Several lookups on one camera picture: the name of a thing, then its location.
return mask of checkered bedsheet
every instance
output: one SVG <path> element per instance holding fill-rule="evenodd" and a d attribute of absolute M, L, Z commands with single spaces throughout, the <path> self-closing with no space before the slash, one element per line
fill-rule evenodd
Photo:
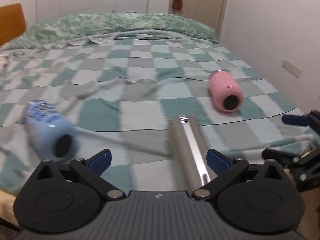
<path fill-rule="evenodd" d="M 230 71 L 245 98 L 239 112 L 212 108 L 208 77 Z M 283 125 L 301 114 L 265 79 L 220 44 L 193 39 L 120 39 L 10 58 L 0 90 L 0 187 L 18 191 L 39 163 L 20 123 L 25 105 L 43 99 L 79 130 L 77 156 L 104 148 L 112 166 L 102 175 L 126 193 L 178 190 L 168 151 L 168 120 L 195 116 L 210 147 L 261 162 L 265 147 L 293 154 L 315 142 L 311 130 Z"/>

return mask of wooden headboard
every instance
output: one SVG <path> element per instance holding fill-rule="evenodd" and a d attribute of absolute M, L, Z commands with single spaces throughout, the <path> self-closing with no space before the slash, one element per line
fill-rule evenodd
<path fill-rule="evenodd" d="M 20 3 L 0 7 L 0 46 L 26 30 Z"/>

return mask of bed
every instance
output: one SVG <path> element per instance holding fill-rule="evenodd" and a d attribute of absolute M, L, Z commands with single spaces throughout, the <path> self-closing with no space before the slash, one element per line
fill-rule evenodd
<path fill-rule="evenodd" d="M 57 18 L 4 44 L 0 55 L 0 188 L 10 196 L 40 162 L 21 121 L 36 99 L 77 126 L 77 157 L 111 150 L 102 177 L 125 193 L 185 189 L 167 135 L 168 120 L 180 114 L 196 117 L 209 147 L 251 163 L 263 163 L 266 147 L 299 155 L 319 145 L 313 130 L 282 124 L 284 113 L 302 112 L 218 44 L 214 29 L 176 15 Z M 244 92 L 237 113 L 212 108 L 207 81 L 220 69 Z"/>

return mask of blue bottle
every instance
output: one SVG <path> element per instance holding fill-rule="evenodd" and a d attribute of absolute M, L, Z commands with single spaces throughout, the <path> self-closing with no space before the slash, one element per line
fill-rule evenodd
<path fill-rule="evenodd" d="M 30 102 L 23 122 L 29 144 L 41 159 L 61 162 L 75 155 L 76 128 L 46 101 Z"/>

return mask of door frame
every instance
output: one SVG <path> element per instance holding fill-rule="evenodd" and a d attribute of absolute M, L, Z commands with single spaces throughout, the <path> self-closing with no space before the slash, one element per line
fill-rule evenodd
<path fill-rule="evenodd" d="M 171 14 L 172 14 L 172 1 L 173 0 L 169 1 L 169 8 L 168 8 L 168 13 L 171 13 Z M 224 14 L 225 14 L 225 11 L 226 11 L 226 6 L 227 6 L 227 0 L 223 0 L 222 1 L 221 13 L 220 13 L 219 27 L 216 30 L 216 35 L 217 35 L 218 41 L 220 40 L 220 35 L 221 35 L 221 31 L 222 31 L 222 23 L 223 23 Z"/>

